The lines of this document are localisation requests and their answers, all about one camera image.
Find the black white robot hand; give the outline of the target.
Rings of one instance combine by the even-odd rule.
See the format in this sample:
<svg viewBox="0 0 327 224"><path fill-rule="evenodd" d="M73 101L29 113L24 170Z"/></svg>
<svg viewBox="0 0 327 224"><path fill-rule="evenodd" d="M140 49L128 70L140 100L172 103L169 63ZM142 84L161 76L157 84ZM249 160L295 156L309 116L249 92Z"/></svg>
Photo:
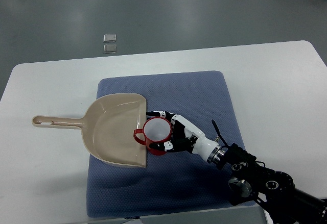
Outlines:
<svg viewBox="0 0 327 224"><path fill-rule="evenodd" d="M150 143L151 149L165 153L187 151L199 155L204 161L210 162L217 151L222 148L216 141L208 139L203 131L182 115L167 111L150 111L146 115L150 118L165 118L172 127L171 138L161 143Z"/></svg>

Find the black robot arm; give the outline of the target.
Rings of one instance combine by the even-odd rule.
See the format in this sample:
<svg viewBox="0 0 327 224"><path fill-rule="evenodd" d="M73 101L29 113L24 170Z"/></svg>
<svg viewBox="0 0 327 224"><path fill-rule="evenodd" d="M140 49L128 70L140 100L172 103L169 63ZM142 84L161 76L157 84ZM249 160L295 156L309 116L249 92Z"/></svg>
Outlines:
<svg viewBox="0 0 327 224"><path fill-rule="evenodd" d="M267 168L235 143L216 147L208 158L216 168L230 166L230 203L254 201L273 223L326 223L326 201L296 189L292 177Z"/></svg>

